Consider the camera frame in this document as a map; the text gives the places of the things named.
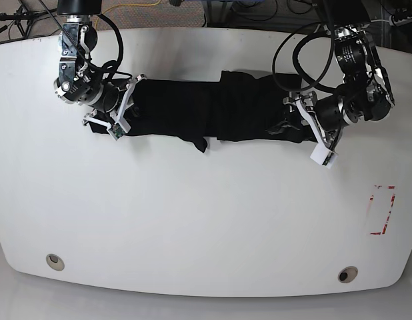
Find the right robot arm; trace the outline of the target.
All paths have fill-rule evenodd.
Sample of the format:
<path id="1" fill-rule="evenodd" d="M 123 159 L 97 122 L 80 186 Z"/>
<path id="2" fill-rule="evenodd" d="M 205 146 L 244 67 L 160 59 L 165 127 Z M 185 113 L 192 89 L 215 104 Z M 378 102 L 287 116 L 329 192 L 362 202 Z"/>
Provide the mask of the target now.
<path id="1" fill-rule="evenodd" d="M 125 118 L 133 106 L 135 85 L 146 79 L 119 71 L 123 61 L 123 38 L 118 27 L 102 14 L 101 1 L 59 1 L 57 15 L 66 18 L 58 24 L 60 60 L 59 76 L 54 82 L 55 94 L 68 104 L 90 107 L 83 125 L 100 127 L 114 140 L 128 135 L 131 126 Z M 102 66 L 92 62 L 91 54 L 97 45 L 97 30 L 91 18 L 98 17 L 114 30 L 118 56 Z"/>

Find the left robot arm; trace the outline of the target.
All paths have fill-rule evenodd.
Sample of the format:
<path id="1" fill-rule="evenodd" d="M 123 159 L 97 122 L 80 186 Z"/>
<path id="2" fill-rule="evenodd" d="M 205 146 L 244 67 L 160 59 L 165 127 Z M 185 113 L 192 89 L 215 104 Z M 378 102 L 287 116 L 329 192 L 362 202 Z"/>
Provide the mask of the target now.
<path id="1" fill-rule="evenodd" d="M 361 1 L 312 1 L 318 26 L 323 31 L 311 33 L 296 45 L 292 63 L 307 86 L 291 89 L 280 80 L 276 85 L 288 92 L 283 100 L 283 119 L 270 128 L 270 134 L 308 129 L 317 142 L 310 158 L 331 167 L 337 158 L 335 148 L 343 128 L 358 120 L 380 121 L 395 105 L 389 76 L 382 66 L 377 48 L 367 28 L 371 23 Z M 306 44 L 318 38 L 330 39 L 327 64 L 317 79 L 310 77 L 299 62 Z M 337 87 L 321 84 L 335 59 L 343 73 Z"/>

